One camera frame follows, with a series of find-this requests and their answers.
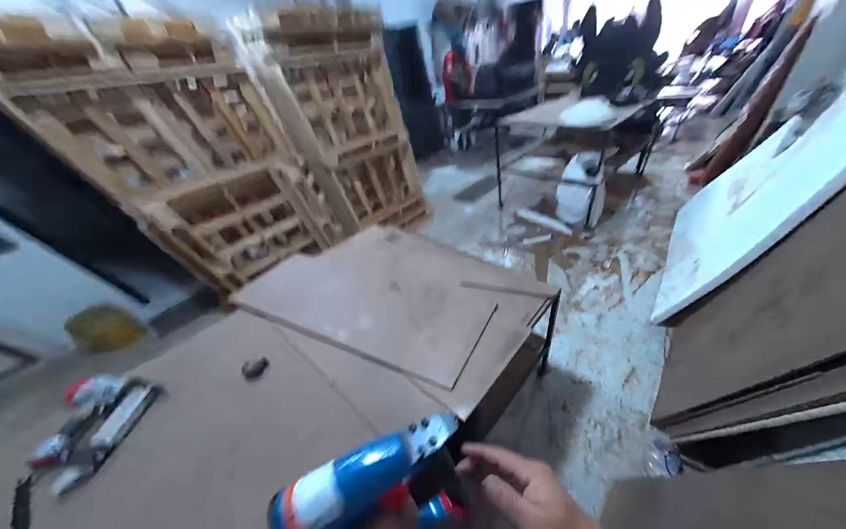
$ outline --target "concrete floor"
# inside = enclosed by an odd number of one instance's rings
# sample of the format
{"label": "concrete floor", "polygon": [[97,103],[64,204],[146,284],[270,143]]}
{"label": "concrete floor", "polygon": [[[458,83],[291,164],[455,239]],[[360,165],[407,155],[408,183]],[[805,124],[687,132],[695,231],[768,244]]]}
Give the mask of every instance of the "concrete floor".
{"label": "concrete floor", "polygon": [[[432,208],[422,233],[563,288],[553,369],[544,379],[528,381],[489,441],[550,462],[594,515],[612,480],[647,472],[657,436],[648,422],[666,341],[665,329],[649,323],[649,316],[675,215],[693,194],[683,167],[705,145],[659,144],[644,178],[632,174],[633,160],[610,179],[595,230],[555,235],[536,246],[520,242],[552,232],[515,212],[533,208],[551,214],[555,184],[505,176],[505,207],[499,211],[490,186],[479,186],[486,192],[475,201],[454,197],[486,174],[494,179],[494,151],[487,145],[445,152],[421,167]],[[523,159],[520,165],[536,161]],[[546,321],[539,326],[544,329]]]}
{"label": "concrete floor", "polygon": [[[444,152],[420,167],[432,208],[420,231],[502,266],[539,270],[542,279],[564,289],[552,369],[545,378],[528,381],[489,440],[551,462],[593,514],[613,479],[647,472],[656,435],[648,419],[666,340],[665,330],[652,326],[648,316],[676,211],[691,195],[682,168],[704,145],[686,140],[659,145],[645,178],[631,175],[629,168],[610,180],[596,230],[558,235],[538,246],[519,243],[550,232],[514,213],[518,208],[552,213],[553,184],[506,177],[506,206],[499,212],[491,185],[481,186],[480,197],[470,193],[469,201],[454,198],[485,175],[494,179],[489,150],[476,145],[464,153]],[[63,421],[60,396],[68,385],[94,373],[125,372],[218,317],[205,316],[129,351],[36,365],[0,383],[2,489],[14,483],[34,444]],[[544,329],[546,322],[539,326]],[[6,503],[0,498],[2,526]]]}

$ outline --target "hand tool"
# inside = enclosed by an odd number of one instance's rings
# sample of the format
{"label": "hand tool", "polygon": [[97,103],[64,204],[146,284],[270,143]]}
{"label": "hand tool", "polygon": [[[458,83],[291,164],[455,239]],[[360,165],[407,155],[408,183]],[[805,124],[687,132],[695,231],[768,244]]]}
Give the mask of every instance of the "hand tool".
{"label": "hand tool", "polygon": [[[31,472],[18,482],[12,500],[12,529],[31,525],[31,489],[44,473],[53,468],[64,472],[54,480],[51,490],[63,496],[97,473],[146,410],[163,394],[162,386],[145,379],[99,375],[83,379],[68,388],[65,401],[82,406],[57,434],[45,439],[26,462]],[[96,427],[88,445],[78,444]]]}
{"label": "hand tool", "polygon": [[[452,415],[430,415],[328,461],[276,492],[271,529],[354,529],[381,511],[400,509],[409,498],[408,481],[457,428]],[[433,527],[463,512],[441,492],[420,507],[417,523]]]}

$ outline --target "table top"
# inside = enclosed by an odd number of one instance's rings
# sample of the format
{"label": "table top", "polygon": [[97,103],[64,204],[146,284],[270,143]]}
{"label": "table top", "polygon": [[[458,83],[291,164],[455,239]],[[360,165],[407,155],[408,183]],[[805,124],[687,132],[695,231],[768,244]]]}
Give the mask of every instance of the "table top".
{"label": "table top", "polygon": [[545,127],[562,127],[573,130],[608,131],[623,121],[628,120],[628,118],[639,112],[647,104],[646,102],[640,102],[627,106],[613,106],[612,116],[594,126],[577,127],[561,120],[560,115],[563,111],[577,104],[582,99],[584,98],[581,98],[576,92],[570,92],[561,98],[545,101],[516,114],[505,116],[501,118],[500,124],[527,124]]}

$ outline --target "wooden crate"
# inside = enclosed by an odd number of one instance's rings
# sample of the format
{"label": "wooden crate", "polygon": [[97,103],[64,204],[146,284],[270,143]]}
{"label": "wooden crate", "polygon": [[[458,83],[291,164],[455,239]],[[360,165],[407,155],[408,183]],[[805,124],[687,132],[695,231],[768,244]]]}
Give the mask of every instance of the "wooden crate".
{"label": "wooden crate", "polygon": [[258,89],[233,66],[4,84],[0,105],[121,202],[289,157]]}
{"label": "wooden crate", "polygon": [[427,214],[410,144],[395,140],[313,168],[328,208],[345,235],[378,222],[406,225]]}
{"label": "wooden crate", "polygon": [[328,221],[312,209],[320,203],[298,168],[266,162],[165,191],[141,212],[169,245],[233,291],[289,255],[329,246]]}
{"label": "wooden crate", "polygon": [[0,18],[0,81],[43,79],[120,67],[70,20]]}
{"label": "wooden crate", "polygon": [[286,131],[308,160],[334,167],[356,151],[407,138],[379,47],[282,58],[257,70]]}

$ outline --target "finger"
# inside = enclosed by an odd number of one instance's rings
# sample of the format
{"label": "finger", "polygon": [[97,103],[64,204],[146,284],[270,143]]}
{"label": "finger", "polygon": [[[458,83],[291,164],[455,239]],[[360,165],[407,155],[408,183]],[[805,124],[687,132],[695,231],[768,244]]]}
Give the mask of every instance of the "finger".
{"label": "finger", "polygon": [[464,473],[464,474],[470,473],[470,472],[474,471],[475,468],[476,468],[476,462],[471,457],[467,457],[467,458],[463,459],[462,461],[460,461],[458,465],[456,465],[456,472],[457,473]]}
{"label": "finger", "polygon": [[530,483],[535,477],[535,463],[527,457],[511,452],[507,448],[482,444],[480,442],[466,442],[463,445],[463,454],[469,457],[484,459],[488,463],[496,465],[505,474],[511,475],[515,480],[523,484]]}
{"label": "finger", "polygon": [[519,525],[527,520],[527,505],[521,494],[511,487],[505,480],[496,475],[490,475],[482,480],[485,496],[511,522]]}

